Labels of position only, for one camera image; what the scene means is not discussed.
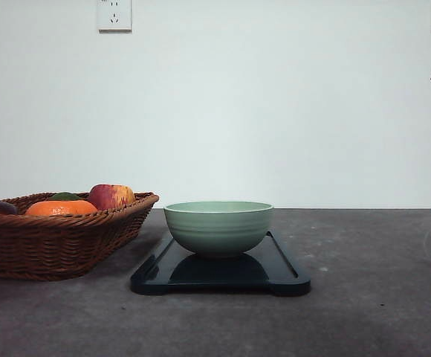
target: fruit basket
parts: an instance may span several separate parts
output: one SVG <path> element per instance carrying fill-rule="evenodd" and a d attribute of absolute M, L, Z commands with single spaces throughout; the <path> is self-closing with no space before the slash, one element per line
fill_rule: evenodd
<path fill-rule="evenodd" d="M 135 193 L 129 205 L 86 215 L 23 214 L 53 194 L 2 199 L 17 206 L 18 215 L 0 215 L 0 277 L 50 281 L 84 275 L 133 240 L 159 200 L 154 193 Z"/>

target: orange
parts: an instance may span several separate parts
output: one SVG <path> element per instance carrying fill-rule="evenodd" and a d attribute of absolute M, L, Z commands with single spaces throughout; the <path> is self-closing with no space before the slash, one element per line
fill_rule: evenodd
<path fill-rule="evenodd" d="M 31 205 L 25 214 L 52 216 L 56 214 L 88 214 L 98 209 L 87 201 L 40 201 Z"/>

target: electrical outlet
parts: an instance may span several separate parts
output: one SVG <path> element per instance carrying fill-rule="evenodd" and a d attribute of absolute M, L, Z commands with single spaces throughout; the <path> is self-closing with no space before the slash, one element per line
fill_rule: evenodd
<path fill-rule="evenodd" d="M 97 28 L 100 31 L 131 31 L 132 0 L 97 0 Z"/>

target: black tray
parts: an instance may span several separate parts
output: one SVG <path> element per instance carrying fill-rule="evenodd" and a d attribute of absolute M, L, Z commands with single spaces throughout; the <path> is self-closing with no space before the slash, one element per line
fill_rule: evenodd
<path fill-rule="evenodd" d="M 199 257 L 168 234 L 132 275 L 131 289 L 144 295 L 204 289 L 297 296 L 310 291 L 310 278 L 271 231 L 254 249 L 224 259 Z"/>

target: ceramic bowl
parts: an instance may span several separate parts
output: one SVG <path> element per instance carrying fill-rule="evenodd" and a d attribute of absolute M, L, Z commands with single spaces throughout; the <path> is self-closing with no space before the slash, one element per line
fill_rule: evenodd
<path fill-rule="evenodd" d="M 203 257 L 234 257 L 258 245 L 273 206 L 259 202 L 185 202 L 164 208 L 171 235 Z"/>

